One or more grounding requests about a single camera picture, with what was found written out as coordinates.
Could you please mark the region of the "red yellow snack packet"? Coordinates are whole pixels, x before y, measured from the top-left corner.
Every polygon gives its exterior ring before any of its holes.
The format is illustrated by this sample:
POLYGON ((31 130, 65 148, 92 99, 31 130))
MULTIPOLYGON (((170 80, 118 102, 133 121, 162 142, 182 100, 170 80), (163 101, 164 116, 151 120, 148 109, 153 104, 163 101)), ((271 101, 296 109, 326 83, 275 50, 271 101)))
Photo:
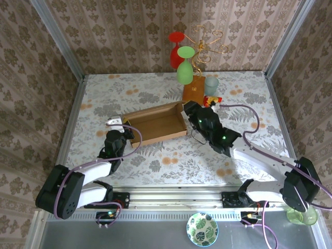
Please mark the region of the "red yellow snack packet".
POLYGON ((203 106, 206 108, 212 107, 217 103, 220 103, 222 100, 222 97, 205 95, 203 98, 203 106))

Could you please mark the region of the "aluminium table side rail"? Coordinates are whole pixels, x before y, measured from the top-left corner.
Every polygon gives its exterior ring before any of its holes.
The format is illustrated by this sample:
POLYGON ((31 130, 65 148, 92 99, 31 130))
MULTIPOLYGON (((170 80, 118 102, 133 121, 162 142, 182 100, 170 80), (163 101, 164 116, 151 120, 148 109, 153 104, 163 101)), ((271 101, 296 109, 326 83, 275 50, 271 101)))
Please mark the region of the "aluminium table side rail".
POLYGON ((279 124, 280 124, 280 127, 281 127, 281 131, 282 131, 282 134, 283 134, 283 137, 284 137, 284 140, 285 140, 285 145, 286 145, 288 154, 292 158, 296 158, 297 156, 295 154, 295 151, 294 151, 294 148, 293 148, 293 145, 292 145, 292 142, 291 142, 291 138, 290 138, 288 130, 287 130, 286 122, 284 120, 283 113, 282 113, 282 110, 280 108, 278 98, 277 98, 277 95, 275 93, 272 81, 271 81, 270 77, 268 77, 265 73, 264 73, 264 77, 265 77, 265 80, 267 82, 267 87, 269 89, 269 93, 270 93, 272 103, 273 103, 273 106, 274 106, 274 109, 275 109, 275 112, 276 112, 276 116, 278 118, 278 121, 279 121, 279 124))
POLYGON ((70 151, 70 146, 72 143, 72 138, 73 138, 75 127, 76 127, 77 118, 78 118, 82 100, 83 100, 84 94, 85 94, 87 80, 88 80, 88 75, 85 75, 78 85, 76 96, 75 96, 73 106, 72 106, 72 110, 71 110, 71 113, 70 113, 70 116, 69 116, 69 119, 67 122, 67 126, 66 126, 66 129, 64 132, 64 137, 63 137, 63 140, 62 140, 62 143, 60 146, 60 150, 59 150, 55 165, 58 165, 58 164, 65 165, 66 164, 68 153, 70 151))

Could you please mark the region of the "leaf pattern bowl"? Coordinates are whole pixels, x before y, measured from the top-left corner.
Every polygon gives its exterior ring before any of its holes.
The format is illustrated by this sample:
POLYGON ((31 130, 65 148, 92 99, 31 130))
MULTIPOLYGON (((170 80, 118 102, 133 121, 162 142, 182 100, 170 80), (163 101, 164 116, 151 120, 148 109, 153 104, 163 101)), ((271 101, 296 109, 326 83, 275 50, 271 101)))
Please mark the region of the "leaf pattern bowl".
POLYGON ((187 222, 186 232, 194 245, 208 247, 218 238, 218 225, 212 215, 205 212, 195 213, 187 222))

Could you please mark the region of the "clear green plastic cup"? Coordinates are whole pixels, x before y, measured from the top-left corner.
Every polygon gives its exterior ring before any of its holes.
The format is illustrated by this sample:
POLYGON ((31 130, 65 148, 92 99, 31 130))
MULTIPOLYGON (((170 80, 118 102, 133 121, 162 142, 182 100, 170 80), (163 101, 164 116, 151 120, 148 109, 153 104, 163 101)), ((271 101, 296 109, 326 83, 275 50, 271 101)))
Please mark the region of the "clear green plastic cup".
POLYGON ((310 206, 306 212, 288 209, 286 211, 286 217, 293 224, 306 226, 314 225, 318 219, 317 212, 312 206, 310 206))

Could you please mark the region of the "green plastic goblet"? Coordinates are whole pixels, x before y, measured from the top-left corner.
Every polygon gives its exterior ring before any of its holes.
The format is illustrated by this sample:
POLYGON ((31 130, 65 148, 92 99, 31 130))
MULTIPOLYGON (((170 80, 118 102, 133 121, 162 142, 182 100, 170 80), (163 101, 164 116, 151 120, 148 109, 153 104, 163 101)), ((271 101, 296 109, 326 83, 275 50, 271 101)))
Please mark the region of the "green plastic goblet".
POLYGON ((195 50, 189 46, 182 46, 178 49, 177 54, 184 59, 177 68, 177 80, 180 84, 188 85, 193 80, 193 68, 188 59, 195 55, 195 50))

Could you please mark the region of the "red plastic goblet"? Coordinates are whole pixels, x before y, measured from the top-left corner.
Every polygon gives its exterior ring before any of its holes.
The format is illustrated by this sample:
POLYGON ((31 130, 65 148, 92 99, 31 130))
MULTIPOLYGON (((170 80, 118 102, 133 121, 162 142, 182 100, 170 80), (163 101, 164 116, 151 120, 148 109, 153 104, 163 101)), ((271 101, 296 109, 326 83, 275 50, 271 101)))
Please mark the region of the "red plastic goblet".
POLYGON ((172 49, 170 54, 170 64, 174 69, 178 69, 179 65, 184 61, 184 58, 178 55, 179 44, 185 38, 185 35, 181 32, 172 32, 169 35, 169 41, 175 43, 175 47, 172 49))

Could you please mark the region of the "frosted pale blue cup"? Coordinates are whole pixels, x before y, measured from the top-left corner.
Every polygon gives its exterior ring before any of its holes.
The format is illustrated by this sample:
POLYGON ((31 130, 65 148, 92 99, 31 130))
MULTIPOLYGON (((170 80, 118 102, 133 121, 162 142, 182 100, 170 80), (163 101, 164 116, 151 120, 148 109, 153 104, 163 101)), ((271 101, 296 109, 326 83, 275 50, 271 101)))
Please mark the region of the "frosted pale blue cup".
POLYGON ((204 93, 205 95, 213 96, 217 90, 219 80, 216 77, 206 77, 204 82, 204 93))

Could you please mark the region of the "brown wooden rack base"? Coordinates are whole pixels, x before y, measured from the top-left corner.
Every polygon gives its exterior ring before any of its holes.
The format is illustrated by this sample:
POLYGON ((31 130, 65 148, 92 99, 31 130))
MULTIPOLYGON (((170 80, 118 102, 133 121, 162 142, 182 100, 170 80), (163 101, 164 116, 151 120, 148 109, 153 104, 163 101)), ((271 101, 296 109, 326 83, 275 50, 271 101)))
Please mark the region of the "brown wooden rack base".
POLYGON ((203 105, 204 100, 204 76, 194 76, 190 84, 184 85, 183 102, 194 101, 203 105))

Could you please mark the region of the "aluminium frame post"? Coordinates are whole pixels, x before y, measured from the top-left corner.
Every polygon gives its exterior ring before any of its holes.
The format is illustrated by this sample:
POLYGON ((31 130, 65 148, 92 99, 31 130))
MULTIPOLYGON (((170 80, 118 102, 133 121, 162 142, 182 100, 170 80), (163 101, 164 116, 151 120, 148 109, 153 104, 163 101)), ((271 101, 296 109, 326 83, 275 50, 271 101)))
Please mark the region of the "aluminium frame post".
POLYGON ((266 78, 271 78, 275 73, 314 3, 315 0, 300 0, 300 3, 291 21, 289 22, 280 43, 278 44, 268 66, 265 69, 266 78))
POLYGON ((40 16, 42 22, 44 23, 46 29, 52 36, 56 46, 65 58, 68 66, 70 67, 72 73, 81 82, 84 79, 84 72, 75 58, 73 51, 71 50, 69 44, 67 43, 64 33, 61 31, 60 26, 57 24, 53 14, 51 13, 49 7, 46 4, 46 0, 30 0, 33 7, 40 16))

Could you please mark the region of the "small black controller board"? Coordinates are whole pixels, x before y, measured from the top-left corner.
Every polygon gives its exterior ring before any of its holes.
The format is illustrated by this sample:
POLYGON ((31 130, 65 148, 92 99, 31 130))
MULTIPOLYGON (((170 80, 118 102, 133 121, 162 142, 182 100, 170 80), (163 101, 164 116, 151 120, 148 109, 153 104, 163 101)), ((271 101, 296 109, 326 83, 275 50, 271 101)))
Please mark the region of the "small black controller board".
POLYGON ((257 224, 262 216, 259 212, 240 212, 241 214, 241 223, 244 225, 257 224))
POLYGON ((95 222, 100 228, 108 228, 118 217, 120 211, 97 212, 95 222))

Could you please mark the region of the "grey metal shelf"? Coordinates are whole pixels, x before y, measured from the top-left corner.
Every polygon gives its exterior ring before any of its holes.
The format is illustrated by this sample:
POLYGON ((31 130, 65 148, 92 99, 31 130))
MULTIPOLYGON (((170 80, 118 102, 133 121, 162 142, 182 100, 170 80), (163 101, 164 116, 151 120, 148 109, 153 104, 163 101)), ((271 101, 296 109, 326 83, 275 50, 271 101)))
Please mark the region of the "grey metal shelf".
POLYGON ((194 245, 186 232, 191 211, 125 210, 109 228, 99 228, 93 210, 76 211, 69 219, 34 214, 24 249, 267 249, 260 227, 247 227, 234 211, 214 210, 216 242, 194 245))

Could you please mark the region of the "brown cardboard paper box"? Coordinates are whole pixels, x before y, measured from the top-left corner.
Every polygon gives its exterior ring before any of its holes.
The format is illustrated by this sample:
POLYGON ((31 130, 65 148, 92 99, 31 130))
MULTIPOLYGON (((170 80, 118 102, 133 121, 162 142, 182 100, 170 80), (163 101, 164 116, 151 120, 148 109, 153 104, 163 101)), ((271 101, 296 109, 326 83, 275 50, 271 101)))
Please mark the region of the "brown cardboard paper box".
POLYGON ((133 131, 131 146, 137 148, 187 135, 183 110, 183 103, 178 101, 124 114, 122 119, 140 131, 133 131))

